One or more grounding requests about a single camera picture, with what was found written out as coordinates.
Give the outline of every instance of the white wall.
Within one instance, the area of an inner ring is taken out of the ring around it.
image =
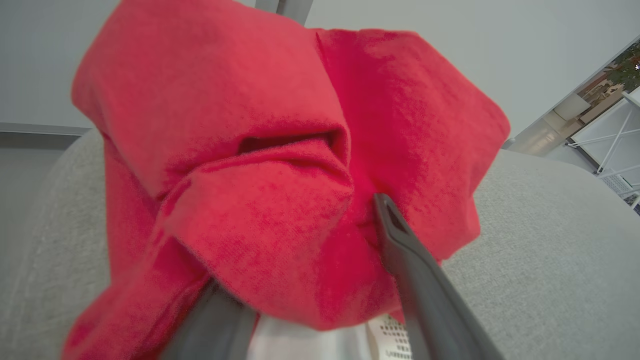
[[[71,104],[71,82],[118,3],[0,0],[0,131],[74,133],[62,127],[92,126]]]
[[[314,0],[310,28],[418,32],[531,125],[640,35],[638,0]]]
[[[640,101],[640,88],[635,89],[631,96]],[[633,105],[629,104],[628,101],[621,99],[584,129],[573,135],[572,138],[579,142],[601,136],[615,135],[620,130],[629,111],[633,108]],[[629,118],[625,131],[635,129],[640,129],[640,110],[637,110],[637,108]],[[613,144],[613,139],[587,144],[582,148],[598,163],[602,163],[611,144]],[[640,133],[627,135],[620,139],[620,144],[614,156],[607,163],[606,168],[619,171],[638,164],[640,164]],[[632,184],[640,183],[640,169],[625,172],[622,176]]]

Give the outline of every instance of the red fabric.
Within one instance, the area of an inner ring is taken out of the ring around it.
[[[231,0],[125,0],[77,72],[104,135],[110,287],[67,359],[153,358],[210,277],[332,329],[397,311],[372,195],[437,259],[479,234],[499,108],[415,33],[305,29]]]

